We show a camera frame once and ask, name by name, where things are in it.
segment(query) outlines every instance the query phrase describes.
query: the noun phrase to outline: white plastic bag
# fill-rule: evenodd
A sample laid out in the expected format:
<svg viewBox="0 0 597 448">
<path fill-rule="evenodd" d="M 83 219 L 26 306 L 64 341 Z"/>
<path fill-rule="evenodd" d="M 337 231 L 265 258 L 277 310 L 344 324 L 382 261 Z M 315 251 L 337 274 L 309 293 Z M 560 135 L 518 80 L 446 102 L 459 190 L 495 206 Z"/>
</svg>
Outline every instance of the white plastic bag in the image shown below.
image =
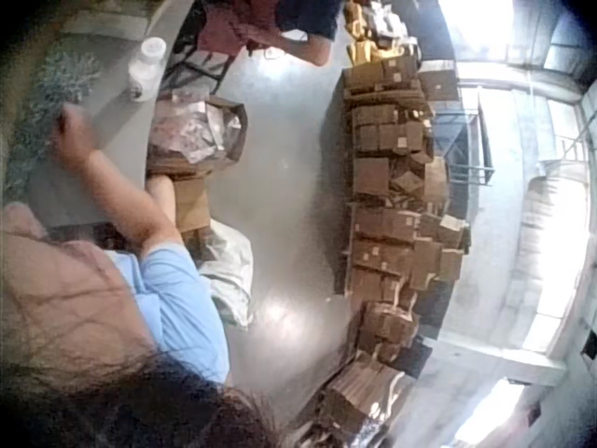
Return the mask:
<svg viewBox="0 0 597 448">
<path fill-rule="evenodd" d="M 239 231 L 211 220 L 213 235 L 205 241 L 199 274 L 210 279 L 212 298 L 224 322 L 247 330 L 253 284 L 251 242 Z"/>
</svg>

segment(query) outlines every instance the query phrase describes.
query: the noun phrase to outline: light blue shirt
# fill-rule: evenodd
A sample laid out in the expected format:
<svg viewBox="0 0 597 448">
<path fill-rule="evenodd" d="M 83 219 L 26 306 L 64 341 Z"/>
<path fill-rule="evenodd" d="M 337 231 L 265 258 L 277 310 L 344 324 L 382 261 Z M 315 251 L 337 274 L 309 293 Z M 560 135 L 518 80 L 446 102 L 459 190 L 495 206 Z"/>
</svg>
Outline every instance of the light blue shirt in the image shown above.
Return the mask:
<svg viewBox="0 0 597 448">
<path fill-rule="evenodd" d="M 182 245 L 157 245 L 139 262 L 129 253 L 107 251 L 131 287 L 159 349 L 204 378 L 224 383 L 229 353 L 209 280 L 197 273 Z"/>
</svg>

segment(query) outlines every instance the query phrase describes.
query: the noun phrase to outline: person in dark shirt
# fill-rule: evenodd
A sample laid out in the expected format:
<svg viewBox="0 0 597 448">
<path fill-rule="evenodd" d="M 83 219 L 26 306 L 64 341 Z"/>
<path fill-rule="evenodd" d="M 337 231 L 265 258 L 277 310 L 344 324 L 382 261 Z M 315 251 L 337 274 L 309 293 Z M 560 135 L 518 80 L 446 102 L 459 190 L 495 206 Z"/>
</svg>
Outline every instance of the person in dark shirt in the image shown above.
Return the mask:
<svg viewBox="0 0 597 448">
<path fill-rule="evenodd" d="M 323 66 L 329 59 L 338 28 L 341 0 L 279 0 L 275 7 L 276 28 L 242 25 L 247 37 L 258 44 L 276 47 L 297 58 Z M 307 40 L 284 37 L 286 31 L 300 30 Z"/>
</svg>

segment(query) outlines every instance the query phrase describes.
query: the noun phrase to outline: white plastic bottle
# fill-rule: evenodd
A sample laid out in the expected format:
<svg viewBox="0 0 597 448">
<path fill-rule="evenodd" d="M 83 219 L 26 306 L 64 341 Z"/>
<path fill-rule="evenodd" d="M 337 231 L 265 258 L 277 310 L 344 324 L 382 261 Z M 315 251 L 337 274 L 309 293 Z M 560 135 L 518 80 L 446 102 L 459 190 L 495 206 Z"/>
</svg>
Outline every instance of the white plastic bottle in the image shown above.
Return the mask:
<svg viewBox="0 0 597 448">
<path fill-rule="evenodd" d="M 159 37 L 149 37 L 129 63 L 129 90 L 133 101 L 143 102 L 153 98 L 160 88 L 166 42 Z"/>
</svg>

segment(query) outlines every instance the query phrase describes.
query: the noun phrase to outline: bottle cap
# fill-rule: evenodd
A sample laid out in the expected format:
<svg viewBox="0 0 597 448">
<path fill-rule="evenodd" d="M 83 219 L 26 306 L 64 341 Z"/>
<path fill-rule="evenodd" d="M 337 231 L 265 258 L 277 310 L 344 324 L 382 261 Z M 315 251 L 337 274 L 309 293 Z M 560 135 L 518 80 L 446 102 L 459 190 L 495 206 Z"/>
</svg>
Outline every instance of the bottle cap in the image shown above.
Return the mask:
<svg viewBox="0 0 597 448">
<path fill-rule="evenodd" d="M 139 59 L 144 63 L 158 63 L 166 54 L 166 42 L 159 37 L 149 37 L 141 44 Z"/>
</svg>

